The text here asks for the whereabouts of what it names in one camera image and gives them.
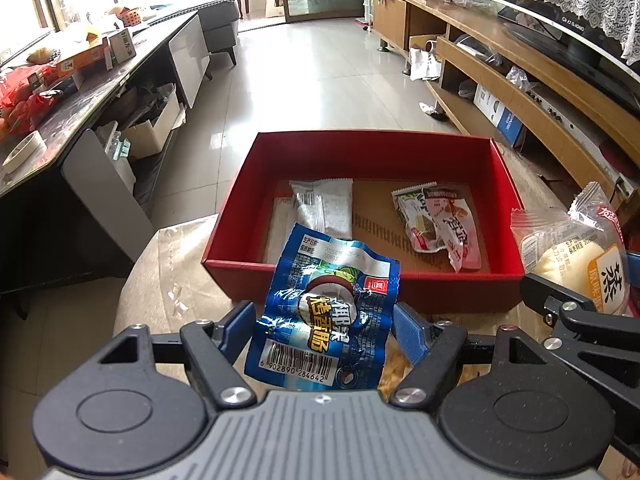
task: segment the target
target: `red plastic bag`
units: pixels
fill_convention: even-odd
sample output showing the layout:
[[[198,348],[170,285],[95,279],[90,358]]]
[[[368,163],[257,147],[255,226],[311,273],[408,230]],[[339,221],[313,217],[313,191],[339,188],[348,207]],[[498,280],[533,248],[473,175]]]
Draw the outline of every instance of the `red plastic bag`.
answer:
[[[58,78],[53,63],[20,67],[0,76],[0,108],[14,108],[39,86],[49,87]]]
[[[36,129],[41,120],[49,113],[62,95],[60,90],[49,90],[29,96],[20,108],[15,122],[9,129],[12,135],[28,134]]]

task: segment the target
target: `tv stand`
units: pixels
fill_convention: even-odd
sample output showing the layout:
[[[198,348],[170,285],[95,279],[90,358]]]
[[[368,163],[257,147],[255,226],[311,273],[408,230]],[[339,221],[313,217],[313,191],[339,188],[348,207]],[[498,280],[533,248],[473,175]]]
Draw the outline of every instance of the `tv stand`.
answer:
[[[584,187],[596,181],[612,197],[622,224],[640,212],[640,193],[623,193],[594,156],[531,97],[502,74],[454,44],[469,34],[497,50],[546,86],[560,94],[596,123],[636,163],[640,164],[640,121],[631,113],[570,70],[504,30],[501,20],[440,0],[373,0],[372,31],[387,46],[409,60],[409,45],[417,36],[438,35],[436,53],[442,59],[439,81],[425,81],[444,112],[462,134],[493,137],[507,144],[504,136],[476,108],[458,96],[460,83],[473,79],[499,99],[533,133]]]

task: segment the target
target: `red cardboard box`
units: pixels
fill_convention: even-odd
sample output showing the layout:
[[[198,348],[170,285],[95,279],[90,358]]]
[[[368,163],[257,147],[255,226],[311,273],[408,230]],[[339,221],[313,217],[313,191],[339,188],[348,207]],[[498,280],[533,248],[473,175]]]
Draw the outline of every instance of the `red cardboard box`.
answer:
[[[262,264],[273,198],[287,180],[354,179],[353,237],[400,260],[399,301],[424,313],[499,312],[520,301],[523,275],[510,230],[522,208],[495,142],[425,132],[272,132],[256,137],[203,256],[232,300],[264,303],[275,266]],[[390,189],[436,180],[466,190],[479,232],[482,269],[455,273],[446,251],[428,258],[392,245],[404,226]]]

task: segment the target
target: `table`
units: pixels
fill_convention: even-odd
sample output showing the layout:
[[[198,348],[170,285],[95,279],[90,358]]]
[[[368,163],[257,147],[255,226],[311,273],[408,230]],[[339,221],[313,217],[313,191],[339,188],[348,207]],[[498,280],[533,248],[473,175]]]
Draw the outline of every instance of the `table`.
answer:
[[[182,32],[190,24],[199,26],[196,12],[136,35],[135,57],[89,76],[39,126],[45,145],[12,174],[0,170],[0,303],[20,310],[26,290],[128,275],[154,233],[146,213],[175,131],[159,155],[132,164],[132,196],[88,128],[128,82],[175,82],[186,102],[169,42],[188,36]],[[197,61],[204,73],[208,56]],[[2,160],[19,140],[0,144]]]

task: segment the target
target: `product box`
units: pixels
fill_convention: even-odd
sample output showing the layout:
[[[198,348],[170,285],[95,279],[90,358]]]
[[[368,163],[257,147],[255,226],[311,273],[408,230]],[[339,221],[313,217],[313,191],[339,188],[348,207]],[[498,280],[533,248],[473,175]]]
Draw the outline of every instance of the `product box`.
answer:
[[[109,36],[109,46],[116,57],[117,63],[124,63],[136,55],[136,47],[131,39],[129,28],[114,32]]]
[[[145,158],[160,153],[179,113],[180,105],[174,88],[160,116],[156,119],[156,124],[146,121],[124,130],[123,137],[131,142],[129,155]]]
[[[474,104],[507,137],[511,146],[518,142],[523,130],[522,122],[482,85],[476,89]]]
[[[104,59],[104,52],[105,48],[107,47],[107,38],[102,38],[101,42],[89,46],[89,48],[81,50],[77,54],[59,61],[56,65],[58,76],[68,76],[76,70],[79,70],[85,66],[91,65],[97,61],[100,61],[101,59]]]
[[[232,300],[263,303],[275,266],[261,263],[273,199],[288,180],[352,178],[353,238],[400,261],[399,301],[421,312],[498,312],[520,301],[523,275],[510,231],[522,208],[496,143],[428,132],[271,132],[256,137],[203,256]],[[479,233],[482,269],[453,271],[447,251],[415,254],[391,191],[439,181],[461,191]]]

